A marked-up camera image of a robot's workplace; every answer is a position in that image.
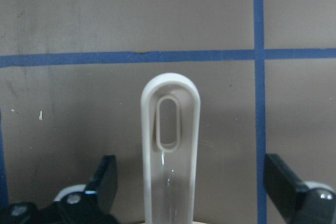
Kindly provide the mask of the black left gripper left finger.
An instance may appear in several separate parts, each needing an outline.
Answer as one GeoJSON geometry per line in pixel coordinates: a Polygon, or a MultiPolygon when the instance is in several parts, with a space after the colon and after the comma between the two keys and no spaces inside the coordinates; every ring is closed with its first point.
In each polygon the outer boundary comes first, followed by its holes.
{"type": "Polygon", "coordinates": [[[116,223],[110,214],[117,193],[117,161],[101,159],[87,184],[64,188],[46,208],[17,202],[1,209],[1,223],[116,223]]]}

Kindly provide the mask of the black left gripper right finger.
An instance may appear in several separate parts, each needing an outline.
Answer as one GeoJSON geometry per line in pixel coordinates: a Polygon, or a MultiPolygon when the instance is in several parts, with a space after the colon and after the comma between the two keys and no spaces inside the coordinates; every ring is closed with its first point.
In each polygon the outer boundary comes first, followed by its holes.
{"type": "Polygon", "coordinates": [[[335,223],[335,190],[302,180],[277,154],[265,155],[264,189],[286,223],[335,223]]]}

